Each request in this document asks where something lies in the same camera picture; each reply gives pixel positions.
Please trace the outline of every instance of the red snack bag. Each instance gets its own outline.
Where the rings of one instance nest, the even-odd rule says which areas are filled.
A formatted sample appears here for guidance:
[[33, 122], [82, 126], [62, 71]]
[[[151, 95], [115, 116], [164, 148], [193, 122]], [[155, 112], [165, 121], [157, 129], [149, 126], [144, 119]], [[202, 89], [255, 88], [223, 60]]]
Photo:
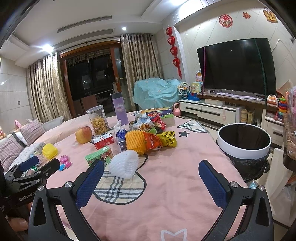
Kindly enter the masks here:
[[144, 131], [143, 131], [143, 134], [146, 140], [147, 150], [155, 149], [156, 147], [161, 148], [163, 146], [161, 140], [156, 135], [152, 133], [144, 132]]
[[152, 119], [152, 122], [155, 126], [159, 127], [160, 129], [164, 130], [166, 127], [166, 124], [162, 121], [162, 119], [158, 116]]

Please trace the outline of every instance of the human hand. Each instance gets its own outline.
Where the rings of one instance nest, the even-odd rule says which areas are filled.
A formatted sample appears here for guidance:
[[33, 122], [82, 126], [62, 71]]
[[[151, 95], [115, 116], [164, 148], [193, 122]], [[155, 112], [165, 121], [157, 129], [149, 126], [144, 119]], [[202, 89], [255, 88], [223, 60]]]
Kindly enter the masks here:
[[[29, 210], [31, 210], [33, 203], [27, 204]], [[23, 218], [8, 218], [6, 217], [9, 225], [15, 232], [25, 231], [28, 229], [28, 222]]]

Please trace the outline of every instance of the yellow foam fruit net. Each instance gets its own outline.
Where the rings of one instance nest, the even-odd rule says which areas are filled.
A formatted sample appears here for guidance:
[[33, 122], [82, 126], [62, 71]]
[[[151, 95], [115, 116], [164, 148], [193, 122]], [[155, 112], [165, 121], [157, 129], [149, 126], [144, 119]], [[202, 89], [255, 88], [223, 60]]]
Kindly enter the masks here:
[[42, 149], [42, 154], [49, 160], [53, 159], [57, 154], [58, 150], [54, 147], [53, 144], [48, 143]]
[[147, 151], [143, 131], [130, 131], [126, 134], [126, 149], [134, 150], [140, 155]]

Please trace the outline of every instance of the metal screw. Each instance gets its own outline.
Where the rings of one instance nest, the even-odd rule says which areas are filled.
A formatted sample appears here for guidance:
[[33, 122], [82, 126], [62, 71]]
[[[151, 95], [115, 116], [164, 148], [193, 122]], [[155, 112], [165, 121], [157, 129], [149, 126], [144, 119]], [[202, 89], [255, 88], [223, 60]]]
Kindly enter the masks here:
[[44, 186], [43, 185], [41, 185], [41, 186], [38, 187], [38, 190], [39, 191], [42, 191], [43, 189], [44, 189]]
[[258, 188], [259, 188], [259, 190], [261, 190], [261, 191], [264, 191], [264, 190], [265, 190], [265, 187], [262, 186], [262, 185], [259, 185]]
[[239, 184], [237, 182], [231, 182], [230, 184], [234, 188], [237, 188], [239, 186]]
[[65, 187], [67, 187], [67, 188], [72, 187], [72, 182], [66, 182], [66, 183], [65, 183]]

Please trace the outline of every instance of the drawer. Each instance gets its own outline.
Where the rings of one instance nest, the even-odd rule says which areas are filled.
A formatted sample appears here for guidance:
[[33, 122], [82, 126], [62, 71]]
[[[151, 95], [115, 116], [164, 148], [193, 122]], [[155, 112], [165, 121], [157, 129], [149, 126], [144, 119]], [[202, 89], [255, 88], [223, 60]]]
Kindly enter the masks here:
[[196, 114], [198, 117], [202, 117], [202, 107], [199, 104], [184, 103], [180, 101], [180, 109], [182, 111], [190, 112]]
[[278, 145], [278, 143], [281, 143], [280, 145], [282, 145], [284, 141], [283, 126], [268, 121], [266, 131], [268, 132], [268, 134], [270, 134], [272, 142], [274, 142], [273, 140], [275, 140], [275, 144]]
[[[223, 120], [223, 112], [225, 111], [226, 119]], [[221, 124], [235, 123], [235, 111], [214, 108], [210, 106], [202, 106], [202, 118], [215, 121]]]

